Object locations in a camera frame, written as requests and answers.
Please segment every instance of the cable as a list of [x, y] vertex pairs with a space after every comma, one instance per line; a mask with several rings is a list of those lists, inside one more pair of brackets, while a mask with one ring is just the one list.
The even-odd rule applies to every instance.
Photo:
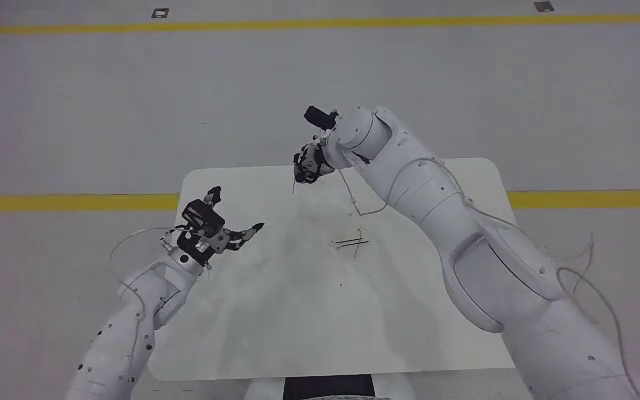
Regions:
[[578, 303], [578, 300], [573, 296], [573, 294], [570, 294], [569, 291], [562, 284], [562, 280], [560, 279], [560, 272], [562, 271], [568, 271], [574, 275], [577, 275], [580, 278], [580, 280], [584, 281], [587, 285], [589, 285], [589, 287], [591, 287], [591, 289], [593, 289], [594, 292], [596, 292], [596, 294], [598, 295], [602, 303], [607, 307], [607, 310], [609, 310], [609, 313], [611, 314], [611, 317], [613, 318], [613, 322], [616, 327], [616, 336], [618, 338], [618, 349], [620, 352], [620, 361], [622, 363], [622, 369], [624, 370], [624, 373], [627, 376], [627, 380], [631, 385], [631, 389], [633, 390], [633, 393], [636, 395], [636, 397], [640, 397], [640, 391], [638, 390], [638, 387], [636, 386], [635, 382], [631, 378], [631, 374], [629, 373], [629, 367], [627, 366], [627, 359], [624, 351], [624, 342], [622, 338], [622, 329], [620, 327], [620, 319], [618, 318], [618, 314], [616, 314], [613, 306], [611, 305], [609, 300], [605, 297], [605, 295], [602, 294], [602, 292], [596, 287], [596, 285], [594, 285], [589, 279], [585, 278], [584, 274], [581, 274], [580, 272], [575, 271], [569, 267], [558, 267], [558, 269], [556, 270], [556, 278], [558, 279], [558, 283], [560, 284], [562, 289], [565, 291], [565, 293], [567, 293], [569, 297], [573, 300], [573, 302], [578, 305], [578, 307], [580, 307], [580, 303]]
[[[111, 249], [111, 253], [109, 254], [109, 260], [107, 262], [107, 267], [109, 269], [109, 272], [111, 272], [111, 274], [116, 279], [116, 281], [118, 281], [118, 283], [120, 283], [122, 286], [124, 286], [127, 290], [129, 290], [131, 293], [133, 293], [136, 296], [138, 301], [140, 301], [140, 306], [142, 308], [142, 312], [140, 314], [136, 314], [136, 319], [137, 319], [136, 320], [136, 329], [135, 329], [135, 334], [134, 334], [134, 337], [133, 337], [133, 344], [131, 346], [131, 355], [129, 357], [129, 369], [127, 370], [126, 375], [129, 375], [129, 373], [133, 369], [133, 355], [135, 354], [136, 345], [138, 344], [138, 333], [140, 331], [140, 322], [143, 321], [147, 316], [147, 306], [144, 304], [144, 300], [142, 299], [140, 294], [138, 294], [138, 291], [133, 289], [131, 287], [131, 285], [127, 284], [122, 278], [120, 278], [120, 276], [118, 276], [118, 274], [116, 273], [116, 270], [115, 270], [115, 268], [113, 266], [112, 259], [113, 259], [113, 256], [116, 253], [116, 250], [118, 250], [120, 245], [122, 245], [124, 242], [126, 242], [127, 240], [129, 240], [129, 239], [131, 239], [131, 238], [133, 238], [133, 237], [135, 237], [135, 236], [137, 236], [137, 235], [139, 235], [141, 233], [154, 231], [154, 230], [164, 230], [164, 231], [166, 231], [164, 236], [163, 236], [164, 239], [166, 239], [167, 235], [169, 235], [170, 233], [175, 232], [175, 231], [189, 232], [192, 235], [202, 236], [202, 235], [198, 235], [197, 233], [191, 232], [191, 231], [189, 231], [187, 229], [179, 228], [179, 227], [173, 227], [173, 228], [152, 227], [152, 228], [140, 229], [138, 231], [135, 231], [135, 232], [129, 234], [128, 236], [126, 236], [123, 239], [121, 239], [118, 243], [116, 243], [115, 246], [113, 246], [113, 248]], [[149, 266], [144, 271], [142, 271], [138, 275], [138, 277], [146, 274], [148, 271], [150, 271], [150, 270], [152, 270], [154, 268], [155, 268], [155, 266], [152, 263], [151, 266]]]
[[[353, 193], [351, 192], [351, 188], [349, 187], [349, 184], [347, 183], [347, 180], [345, 179], [344, 175], [342, 174], [342, 171], [340, 171], [338, 169], [338, 172], [340, 173], [340, 176], [342, 177], [342, 181], [344, 182], [345, 186], [347, 187], [347, 191], [349, 192], [349, 196], [351, 197], [351, 203], [353, 204], [353, 207], [355, 208], [356, 212], [358, 213], [358, 215], [360, 216], [365, 216], [365, 215], [371, 215], [371, 214], [376, 214], [379, 213], [380, 211], [384, 210], [387, 205], [389, 204], [389, 198], [391, 197], [391, 192], [393, 191], [393, 187], [396, 183], [396, 180], [398, 179], [398, 177], [400, 176], [400, 174], [411, 164], [413, 164], [414, 162], [419, 162], [419, 161], [428, 161], [431, 162], [435, 165], [437, 165], [438, 167], [442, 168], [448, 175], [449, 177], [451, 177], [452, 181], [454, 182], [457, 190], [460, 193], [460, 196], [462, 197], [462, 201], [472, 210], [476, 211], [478, 214], [481, 214], [489, 219], [492, 219], [494, 221], [500, 222], [506, 226], [509, 226], [513, 229], [518, 230], [519, 232], [521, 232], [523, 235], [525, 235], [527, 238], [529, 238], [529, 240], [531, 240], [532, 243], [535, 243], [533, 241], [533, 239], [531, 239], [531, 237], [529, 237], [529, 235], [527, 235], [522, 229], [520, 229], [517, 225], [496, 217], [495, 215], [491, 215], [489, 213], [486, 213], [482, 210], [479, 210], [474, 204], [473, 201], [471, 200], [471, 198], [467, 197], [467, 195], [464, 193], [464, 190], [462, 189], [462, 186], [460, 185], [460, 182], [458, 182], [458, 179], [455, 177], [455, 175], [453, 174], [453, 172], [451, 172], [451, 170], [449, 168], [447, 168], [446, 165], [444, 165], [443, 161], [440, 160], [436, 160], [434, 157], [420, 157], [420, 158], [415, 158], [411, 161], [409, 161], [408, 163], [406, 163], [402, 168], [400, 168], [400, 170], [398, 171], [398, 173], [396, 174], [396, 176], [393, 178], [393, 181], [391, 182], [391, 186], [389, 187], [389, 192], [387, 193], [387, 196], [384, 200], [384, 205], [377, 209], [377, 210], [373, 210], [373, 211], [368, 211], [365, 213], [360, 212], [360, 210], [358, 209], [358, 206], [356, 205], [356, 199], [353, 196]], [[558, 283], [560, 284], [560, 286], [562, 287], [562, 289], [565, 291], [565, 293], [567, 293], [567, 295], [571, 298], [571, 300], [573, 300], [573, 302], [578, 306], [578, 308], [580, 308], [580, 310], [585, 314], [585, 315], [589, 315], [587, 312], [584, 311], [584, 309], [582, 308], [582, 306], [580, 306], [580, 303], [577, 301], [577, 299], [575, 299], [574, 294], [575, 291], [578, 287], [578, 284], [581, 281], [586, 282], [591, 289], [593, 289], [596, 294], [598, 295], [598, 297], [600, 297], [600, 300], [602, 300], [602, 302], [604, 303], [604, 305], [607, 307], [607, 309], [609, 310], [609, 313], [611, 313], [611, 316], [613, 317], [613, 320], [615, 322], [615, 327], [616, 327], [616, 334], [618, 337], [618, 350], [620, 353], [620, 360], [622, 362], [622, 367], [624, 369], [624, 373], [627, 377], [627, 380], [629, 381], [629, 384], [631, 385], [631, 388], [633, 389], [634, 394], [637, 397], [640, 397], [640, 391], [638, 390], [638, 388], [636, 387], [635, 383], [633, 382], [633, 379], [631, 378], [631, 374], [629, 373], [629, 368], [627, 367], [627, 361], [626, 361], [626, 355], [624, 352], [624, 345], [623, 345], [623, 340], [622, 340], [622, 329], [620, 328], [620, 320], [618, 318], [618, 315], [616, 314], [615, 310], [613, 309], [613, 306], [611, 305], [611, 303], [609, 302], [609, 300], [607, 300], [607, 298], [602, 294], [602, 292], [591, 282], [589, 281], [587, 278], [584, 277], [584, 274], [589, 270], [589, 268], [591, 267], [591, 263], [593, 260], [593, 246], [594, 246], [594, 240], [593, 240], [593, 234], [591, 234], [591, 237], [589, 239], [589, 242], [587, 244], [587, 247], [581, 252], [579, 253], [577, 256], [572, 257], [572, 258], [576, 258], [579, 257], [581, 255], [583, 255], [587, 250], [589, 251], [589, 262], [587, 263], [586, 268], [584, 269], [584, 271], [582, 273], [574, 271], [571, 268], [568, 267], [558, 267], [556, 269], [556, 278], [558, 279]], [[570, 293], [562, 284], [562, 281], [560, 280], [560, 272], [561, 271], [569, 271], [575, 275], [578, 276], [578, 281], [575, 283], [572, 292]]]

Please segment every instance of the white tabletop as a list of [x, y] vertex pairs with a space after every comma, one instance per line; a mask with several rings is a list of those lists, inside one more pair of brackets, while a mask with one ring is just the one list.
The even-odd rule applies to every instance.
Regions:
[[[495, 165], [447, 166], [480, 209], [514, 221]], [[159, 380], [390, 373], [513, 364], [498, 335], [449, 300], [438, 254], [388, 208], [358, 217], [338, 174], [296, 185], [292, 166], [202, 169], [184, 180], [179, 210], [222, 186], [216, 211], [230, 229], [266, 225], [239, 252], [211, 260], [187, 304], [157, 332], [149, 368]], [[345, 177], [361, 210], [381, 200], [356, 171]], [[176, 222], [182, 223], [178, 214]], [[332, 241], [364, 240], [336, 249]]]

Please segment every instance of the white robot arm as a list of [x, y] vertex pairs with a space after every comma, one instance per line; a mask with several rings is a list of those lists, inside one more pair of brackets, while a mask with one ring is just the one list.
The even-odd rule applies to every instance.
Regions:
[[[262, 229], [262, 223], [241, 232], [224, 228], [225, 220], [213, 211], [220, 201], [220, 190], [214, 187], [203, 200], [190, 202], [182, 213], [187, 223], [167, 232], [181, 231], [177, 246], [163, 237], [167, 254], [123, 282], [123, 308], [91, 341], [67, 400], [129, 399], [155, 347], [155, 331], [185, 304], [198, 277], [211, 268], [209, 258], [225, 250], [239, 250]], [[167, 268], [178, 274], [180, 288], [165, 278]]]
[[389, 110], [357, 107], [343, 119], [310, 107], [305, 118], [325, 134], [294, 157], [296, 181], [355, 167], [433, 242], [451, 300], [478, 328], [501, 333], [533, 398], [637, 398], [618, 350], [564, 292], [553, 260], [515, 226], [477, 210]]

